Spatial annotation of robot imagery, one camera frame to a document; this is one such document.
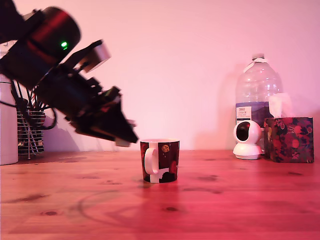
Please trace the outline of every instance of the floral tissue box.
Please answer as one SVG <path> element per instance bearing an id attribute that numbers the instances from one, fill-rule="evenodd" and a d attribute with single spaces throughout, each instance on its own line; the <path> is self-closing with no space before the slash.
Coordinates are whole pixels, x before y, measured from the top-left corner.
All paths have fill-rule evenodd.
<path id="1" fill-rule="evenodd" d="M 277 163 L 313 163 L 315 161 L 313 118 L 266 118 L 264 156 Z"/>

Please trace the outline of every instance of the ceramic mug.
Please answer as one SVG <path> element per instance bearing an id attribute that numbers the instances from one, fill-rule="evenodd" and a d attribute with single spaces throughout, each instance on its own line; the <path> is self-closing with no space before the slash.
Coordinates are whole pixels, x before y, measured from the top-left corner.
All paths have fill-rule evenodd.
<path id="1" fill-rule="evenodd" d="M 171 138 L 141 140 L 140 149 L 144 181 L 159 184 L 177 180 L 179 140 Z"/>

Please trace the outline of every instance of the mug handle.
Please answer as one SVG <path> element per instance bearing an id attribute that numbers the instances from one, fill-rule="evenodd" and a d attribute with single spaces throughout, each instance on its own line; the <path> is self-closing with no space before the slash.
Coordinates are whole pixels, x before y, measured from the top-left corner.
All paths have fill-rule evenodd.
<path id="1" fill-rule="evenodd" d="M 153 175 L 159 172 L 158 148 L 150 147 L 144 155 L 144 169 L 147 174 Z"/>

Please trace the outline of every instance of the green led light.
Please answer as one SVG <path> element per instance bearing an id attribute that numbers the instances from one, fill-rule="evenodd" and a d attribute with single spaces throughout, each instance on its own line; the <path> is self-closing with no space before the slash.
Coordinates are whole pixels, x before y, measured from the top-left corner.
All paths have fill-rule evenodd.
<path id="1" fill-rule="evenodd" d="M 68 45 L 68 43 L 66 41 L 64 41 L 63 43 L 61 43 L 61 47 L 65 48 Z"/>

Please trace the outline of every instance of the white wall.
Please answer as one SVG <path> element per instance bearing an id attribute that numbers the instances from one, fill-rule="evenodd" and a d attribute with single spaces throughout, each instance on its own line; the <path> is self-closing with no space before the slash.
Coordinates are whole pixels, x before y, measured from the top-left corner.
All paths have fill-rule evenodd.
<path id="1" fill-rule="evenodd" d="M 296 113 L 314 117 L 320 143 L 319 0 L 15 3 L 21 14 L 48 6 L 67 10 L 82 32 L 75 51 L 105 40 L 112 58 L 87 77 L 122 89 L 123 111 L 136 120 L 141 139 L 179 138 L 182 149 L 232 149 L 237 77 L 253 53 L 264 52 Z M 59 116 L 58 126 L 45 133 L 45 148 L 101 151 L 114 144 L 73 133 Z"/>

